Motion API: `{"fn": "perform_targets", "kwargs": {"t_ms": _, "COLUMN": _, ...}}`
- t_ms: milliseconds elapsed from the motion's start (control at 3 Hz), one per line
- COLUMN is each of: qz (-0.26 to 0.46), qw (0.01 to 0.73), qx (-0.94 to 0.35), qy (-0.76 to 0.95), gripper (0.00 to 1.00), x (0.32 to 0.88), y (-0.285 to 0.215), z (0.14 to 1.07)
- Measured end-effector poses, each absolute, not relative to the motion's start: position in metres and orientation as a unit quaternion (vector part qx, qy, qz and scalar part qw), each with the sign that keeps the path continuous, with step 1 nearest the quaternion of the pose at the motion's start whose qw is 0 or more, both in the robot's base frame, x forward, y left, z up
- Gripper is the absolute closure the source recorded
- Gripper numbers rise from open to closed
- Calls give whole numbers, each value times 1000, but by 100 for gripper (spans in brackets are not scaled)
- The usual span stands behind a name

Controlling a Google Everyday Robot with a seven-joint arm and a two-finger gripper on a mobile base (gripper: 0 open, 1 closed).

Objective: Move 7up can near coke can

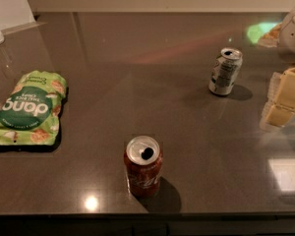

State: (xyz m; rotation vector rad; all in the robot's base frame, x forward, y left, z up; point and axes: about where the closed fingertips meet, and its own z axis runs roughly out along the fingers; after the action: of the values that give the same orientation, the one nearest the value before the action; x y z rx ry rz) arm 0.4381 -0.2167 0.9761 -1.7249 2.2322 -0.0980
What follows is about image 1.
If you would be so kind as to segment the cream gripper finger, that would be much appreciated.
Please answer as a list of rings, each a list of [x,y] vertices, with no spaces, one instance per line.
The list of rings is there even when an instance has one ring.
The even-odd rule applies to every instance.
[[[295,115],[295,67],[282,74],[274,72],[269,82],[260,128],[278,131]]]
[[[278,44],[280,30],[281,24],[277,24],[275,27],[273,27],[271,30],[269,30],[259,38],[257,45],[268,48],[276,47]]]

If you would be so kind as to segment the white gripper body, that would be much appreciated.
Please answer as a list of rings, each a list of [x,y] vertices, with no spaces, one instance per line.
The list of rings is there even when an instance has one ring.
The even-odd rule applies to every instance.
[[[286,63],[295,64],[295,6],[282,22],[277,51]]]

